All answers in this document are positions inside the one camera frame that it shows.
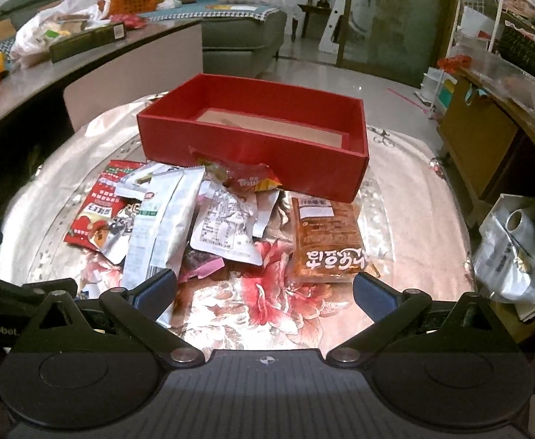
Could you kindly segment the wooden cabinet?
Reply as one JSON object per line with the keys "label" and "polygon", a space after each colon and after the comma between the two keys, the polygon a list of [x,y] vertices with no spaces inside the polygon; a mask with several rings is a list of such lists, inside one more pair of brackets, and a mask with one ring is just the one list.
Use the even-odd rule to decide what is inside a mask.
{"label": "wooden cabinet", "polygon": [[471,70],[458,71],[449,107],[437,131],[471,239],[502,194],[535,199],[535,84],[509,78],[528,108],[497,94]]}

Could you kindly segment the grey sofa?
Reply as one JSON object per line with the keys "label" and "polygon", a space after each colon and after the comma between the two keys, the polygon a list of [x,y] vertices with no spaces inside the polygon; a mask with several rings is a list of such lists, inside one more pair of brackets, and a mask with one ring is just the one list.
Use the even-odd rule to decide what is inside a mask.
{"label": "grey sofa", "polygon": [[[22,27],[41,8],[60,0],[7,0],[0,21]],[[254,77],[265,71],[284,41],[287,14],[279,6],[223,4],[219,0],[178,0],[181,6],[146,13],[153,21],[199,18],[203,67],[210,74]]]}

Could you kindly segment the red jujube snack packet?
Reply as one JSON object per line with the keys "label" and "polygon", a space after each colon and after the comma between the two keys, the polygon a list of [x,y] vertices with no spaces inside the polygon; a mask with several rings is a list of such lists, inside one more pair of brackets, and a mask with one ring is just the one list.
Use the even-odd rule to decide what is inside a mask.
{"label": "red jujube snack packet", "polygon": [[124,176],[144,165],[144,162],[127,160],[108,162],[85,197],[64,241],[104,254],[109,224],[127,205],[115,195],[116,186]]}

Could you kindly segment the dark brown silver snack packet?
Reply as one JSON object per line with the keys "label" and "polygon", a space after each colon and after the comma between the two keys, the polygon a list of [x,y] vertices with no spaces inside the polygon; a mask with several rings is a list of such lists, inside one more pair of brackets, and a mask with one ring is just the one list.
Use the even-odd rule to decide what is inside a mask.
{"label": "dark brown silver snack packet", "polygon": [[140,201],[128,203],[103,229],[104,244],[100,252],[110,263],[121,264],[128,254],[131,232],[141,204]]}

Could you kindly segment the white plastic bag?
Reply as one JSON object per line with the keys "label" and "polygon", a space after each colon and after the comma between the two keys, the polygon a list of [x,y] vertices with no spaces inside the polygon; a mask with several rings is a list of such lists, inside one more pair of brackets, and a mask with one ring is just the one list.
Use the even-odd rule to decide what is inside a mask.
{"label": "white plastic bag", "polygon": [[85,30],[107,24],[112,0],[60,0],[56,6],[41,10],[15,34],[10,58],[26,60],[44,57],[49,46]]}

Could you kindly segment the dark green long box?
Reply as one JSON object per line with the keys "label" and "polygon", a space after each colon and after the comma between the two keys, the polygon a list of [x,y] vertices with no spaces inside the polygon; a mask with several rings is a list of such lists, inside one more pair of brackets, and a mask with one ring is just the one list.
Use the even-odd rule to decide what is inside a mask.
{"label": "dark green long box", "polygon": [[50,60],[53,63],[58,63],[61,60],[76,56],[78,53],[85,53],[87,50],[124,40],[125,37],[126,27],[123,22],[100,26],[51,44],[49,46]]}

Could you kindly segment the pink fly swatter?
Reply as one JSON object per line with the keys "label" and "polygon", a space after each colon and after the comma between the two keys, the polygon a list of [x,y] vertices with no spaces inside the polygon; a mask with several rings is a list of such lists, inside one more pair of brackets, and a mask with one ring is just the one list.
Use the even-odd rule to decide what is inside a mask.
{"label": "pink fly swatter", "polygon": [[401,100],[403,100],[403,101],[405,101],[405,102],[407,102],[407,103],[409,103],[411,105],[414,105],[414,107],[420,109],[424,114],[429,114],[431,112],[431,108],[430,108],[429,105],[425,105],[420,101],[415,101],[415,100],[413,100],[411,98],[408,98],[404,94],[401,94],[401,93],[397,92],[393,88],[388,87],[386,90],[389,91],[394,96],[397,96]]}

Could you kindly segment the orange Korean snack bag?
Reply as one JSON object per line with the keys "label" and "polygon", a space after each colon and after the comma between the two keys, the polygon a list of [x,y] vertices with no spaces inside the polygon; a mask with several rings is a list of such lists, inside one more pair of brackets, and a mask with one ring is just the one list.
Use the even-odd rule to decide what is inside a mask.
{"label": "orange Korean snack bag", "polygon": [[351,204],[292,197],[294,247],[288,275],[299,282],[350,282],[368,260]]}

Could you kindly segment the silver foil bag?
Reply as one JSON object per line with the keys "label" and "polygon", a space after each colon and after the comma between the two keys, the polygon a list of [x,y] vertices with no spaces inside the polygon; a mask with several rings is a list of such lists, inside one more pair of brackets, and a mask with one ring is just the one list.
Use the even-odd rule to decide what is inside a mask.
{"label": "silver foil bag", "polygon": [[475,277],[489,298],[535,304],[535,199],[502,194],[479,228]]}

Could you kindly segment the red cardboard box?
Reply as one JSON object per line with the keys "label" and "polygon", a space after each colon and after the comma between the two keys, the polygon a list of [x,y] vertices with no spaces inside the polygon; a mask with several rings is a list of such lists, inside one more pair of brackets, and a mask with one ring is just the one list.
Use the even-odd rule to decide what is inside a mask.
{"label": "red cardboard box", "polygon": [[136,116],[145,156],[266,165],[283,188],[349,203],[369,165],[358,98],[254,78],[198,74]]}

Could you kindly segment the red packet on counter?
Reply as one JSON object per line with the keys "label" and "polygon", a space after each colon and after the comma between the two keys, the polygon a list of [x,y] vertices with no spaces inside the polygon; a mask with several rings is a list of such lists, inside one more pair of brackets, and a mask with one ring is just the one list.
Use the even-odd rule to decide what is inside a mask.
{"label": "red packet on counter", "polygon": [[142,29],[149,22],[148,19],[136,14],[115,14],[109,17],[112,23],[123,23],[127,30]]}

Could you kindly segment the white nutrition label packet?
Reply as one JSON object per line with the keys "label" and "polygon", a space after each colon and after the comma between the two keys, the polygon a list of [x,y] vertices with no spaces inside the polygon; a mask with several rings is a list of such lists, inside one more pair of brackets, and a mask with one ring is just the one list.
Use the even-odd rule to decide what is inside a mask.
{"label": "white nutrition label packet", "polygon": [[258,215],[255,194],[238,196],[210,179],[199,188],[200,204],[190,247],[233,262],[260,266],[252,228]]}

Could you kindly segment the white green snack packet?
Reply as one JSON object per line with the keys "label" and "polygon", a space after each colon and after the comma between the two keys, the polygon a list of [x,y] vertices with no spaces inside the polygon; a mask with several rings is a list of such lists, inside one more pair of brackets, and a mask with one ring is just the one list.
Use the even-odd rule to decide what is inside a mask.
{"label": "white green snack packet", "polygon": [[152,176],[135,215],[121,286],[135,288],[164,269],[179,274],[205,169]]}

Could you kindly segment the red Trolli candy bag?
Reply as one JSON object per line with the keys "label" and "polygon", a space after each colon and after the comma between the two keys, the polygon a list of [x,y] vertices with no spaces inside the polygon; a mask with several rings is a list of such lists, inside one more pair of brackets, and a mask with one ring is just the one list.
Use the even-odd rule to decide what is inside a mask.
{"label": "red Trolli candy bag", "polygon": [[189,154],[197,165],[203,165],[208,179],[231,189],[232,192],[264,192],[281,186],[280,179],[268,165],[236,162],[192,147],[189,148]]}

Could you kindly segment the floral pink tablecloth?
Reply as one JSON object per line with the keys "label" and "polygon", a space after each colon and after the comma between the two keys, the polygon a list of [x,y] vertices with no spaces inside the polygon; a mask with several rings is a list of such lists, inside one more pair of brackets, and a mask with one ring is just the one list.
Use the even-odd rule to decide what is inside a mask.
{"label": "floral pink tablecloth", "polygon": [[[74,215],[112,159],[143,157],[136,116],[150,97],[104,112],[60,147],[11,200],[0,247],[0,278],[12,284],[74,278],[96,296],[121,272],[64,240]],[[370,164],[355,207],[366,270],[397,290],[455,300],[473,286],[469,240],[434,152],[400,132],[371,128]],[[350,284],[299,284],[287,277],[292,228],[283,193],[266,229],[266,267],[228,264],[178,288],[170,328],[216,349],[329,351],[370,324]]]}

